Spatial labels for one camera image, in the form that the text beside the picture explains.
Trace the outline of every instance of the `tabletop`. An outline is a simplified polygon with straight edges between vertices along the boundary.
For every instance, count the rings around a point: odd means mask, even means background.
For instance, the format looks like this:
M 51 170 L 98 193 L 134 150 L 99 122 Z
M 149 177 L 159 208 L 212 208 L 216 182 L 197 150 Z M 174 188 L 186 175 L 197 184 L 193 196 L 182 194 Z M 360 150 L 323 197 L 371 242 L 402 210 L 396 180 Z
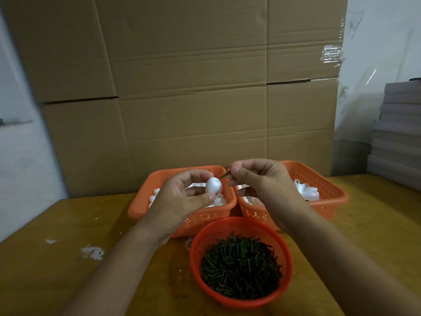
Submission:
M 369 257 L 421 295 L 421 192 L 363 174 L 330 178 L 350 202 L 332 223 Z M 0 314 L 52 315 L 134 225 L 135 194 L 61 200 L 0 244 Z M 186 238 L 153 256 L 127 315 L 343 315 L 285 233 L 294 272 L 287 291 L 248 311 L 226 308 L 194 280 Z

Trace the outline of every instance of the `hand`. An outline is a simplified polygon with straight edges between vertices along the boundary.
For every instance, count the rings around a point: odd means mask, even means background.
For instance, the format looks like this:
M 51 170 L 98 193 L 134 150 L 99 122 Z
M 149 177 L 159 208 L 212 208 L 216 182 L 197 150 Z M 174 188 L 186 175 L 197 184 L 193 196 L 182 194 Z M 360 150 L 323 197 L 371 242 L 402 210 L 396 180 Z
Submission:
M 213 204 L 216 195 L 205 193 L 204 187 L 186 187 L 192 183 L 206 183 L 213 173 L 190 169 L 167 179 L 162 185 L 155 201 L 142 218 L 141 222 L 149 226 L 160 236 L 160 245 L 165 244 L 171 234 L 193 212 Z
M 258 197 L 276 225 L 287 233 L 294 216 L 308 208 L 281 162 L 263 158 L 237 161 L 231 165 L 228 179 L 230 186 L 249 185 L 237 194 Z

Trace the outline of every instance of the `forearm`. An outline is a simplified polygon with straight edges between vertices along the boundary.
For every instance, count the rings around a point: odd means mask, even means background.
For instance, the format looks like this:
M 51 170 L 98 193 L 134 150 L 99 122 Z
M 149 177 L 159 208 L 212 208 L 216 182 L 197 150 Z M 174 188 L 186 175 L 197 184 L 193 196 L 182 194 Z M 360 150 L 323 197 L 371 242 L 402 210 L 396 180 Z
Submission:
M 298 211 L 290 234 L 346 315 L 419 313 L 415 294 L 306 206 Z
M 59 315 L 124 315 L 158 237 L 142 222 L 131 228 Z

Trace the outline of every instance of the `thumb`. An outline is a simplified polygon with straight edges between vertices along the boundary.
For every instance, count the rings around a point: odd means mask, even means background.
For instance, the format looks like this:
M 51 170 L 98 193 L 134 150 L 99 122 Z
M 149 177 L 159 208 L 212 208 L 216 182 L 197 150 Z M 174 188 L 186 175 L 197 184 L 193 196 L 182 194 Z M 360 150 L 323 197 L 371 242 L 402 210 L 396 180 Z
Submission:
M 238 165 L 231 166 L 231 174 L 235 177 L 239 184 L 247 184 L 253 189 L 259 187 L 262 176 L 254 174 L 253 172 L 239 167 Z
M 205 193 L 197 196 L 190 196 L 188 198 L 187 208 L 189 212 L 195 212 L 203 207 L 213 204 L 216 195 L 211 193 Z

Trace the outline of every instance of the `rectangular orange basket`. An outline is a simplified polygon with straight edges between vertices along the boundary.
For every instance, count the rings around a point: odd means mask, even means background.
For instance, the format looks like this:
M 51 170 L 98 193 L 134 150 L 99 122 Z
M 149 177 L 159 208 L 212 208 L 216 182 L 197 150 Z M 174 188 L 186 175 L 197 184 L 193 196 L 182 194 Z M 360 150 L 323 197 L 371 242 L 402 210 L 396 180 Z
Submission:
M 309 205 L 328 221 L 333 218 L 340 205 L 348 202 L 349 197 L 345 191 L 307 165 L 296 161 L 282 161 L 282 163 L 287 167 L 292 180 L 298 179 L 318 188 L 320 200 L 309 202 Z M 237 199 L 244 217 L 257 219 L 274 230 L 280 230 L 270 218 L 264 206 L 250 204 L 240 196 L 237 196 Z
M 224 175 L 226 172 L 226 169 L 218 165 L 186 167 L 182 169 L 168 169 L 153 172 L 147 177 L 142 187 L 134 197 L 132 203 L 130 204 L 128 209 L 129 217 L 133 219 L 141 219 L 148 210 L 149 196 L 153 194 L 154 189 L 161 188 L 162 184 L 164 184 L 167 178 L 187 169 L 208 170 L 218 178 Z M 176 232 L 172 234 L 171 237 L 194 236 L 199 230 L 201 230 L 205 225 L 212 222 L 213 220 L 229 217 L 231 209 L 237 204 L 237 198 L 235 197 L 234 189 L 228 186 L 228 180 L 221 179 L 221 182 L 222 194 L 224 195 L 227 203 L 222 206 L 205 207 L 197 212 L 194 212 L 176 230 Z

